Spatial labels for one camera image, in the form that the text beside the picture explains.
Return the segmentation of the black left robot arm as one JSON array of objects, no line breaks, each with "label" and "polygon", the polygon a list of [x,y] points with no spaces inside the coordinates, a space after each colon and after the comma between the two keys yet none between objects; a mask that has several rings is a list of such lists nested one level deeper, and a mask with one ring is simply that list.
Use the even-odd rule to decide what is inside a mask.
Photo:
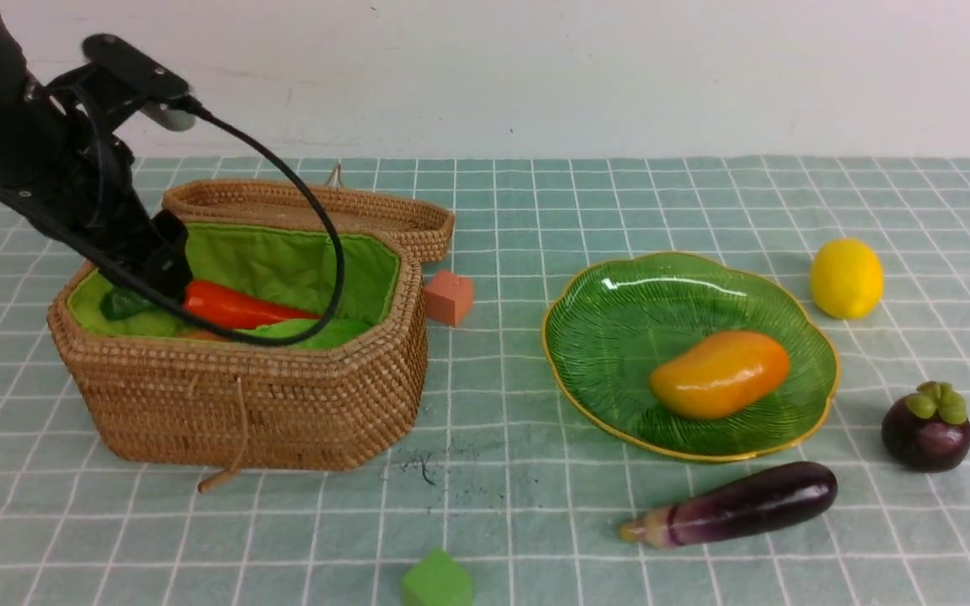
[{"label": "black left robot arm", "polygon": [[180,303],[193,278],[186,227],[143,206],[134,154],[115,132],[134,114],[187,130],[191,88],[115,35],[91,35],[82,50],[83,66],[44,84],[0,13],[0,202],[116,286]]}]

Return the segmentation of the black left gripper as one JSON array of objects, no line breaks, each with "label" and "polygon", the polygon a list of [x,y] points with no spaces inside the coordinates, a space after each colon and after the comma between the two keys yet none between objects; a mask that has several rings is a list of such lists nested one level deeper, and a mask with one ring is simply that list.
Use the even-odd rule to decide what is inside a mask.
[{"label": "black left gripper", "polygon": [[134,82],[71,72],[49,88],[27,72],[0,73],[0,202],[113,284],[183,299],[193,278],[184,223],[145,210],[115,127],[120,109],[131,115],[149,103],[176,104],[189,92],[169,72]]}]

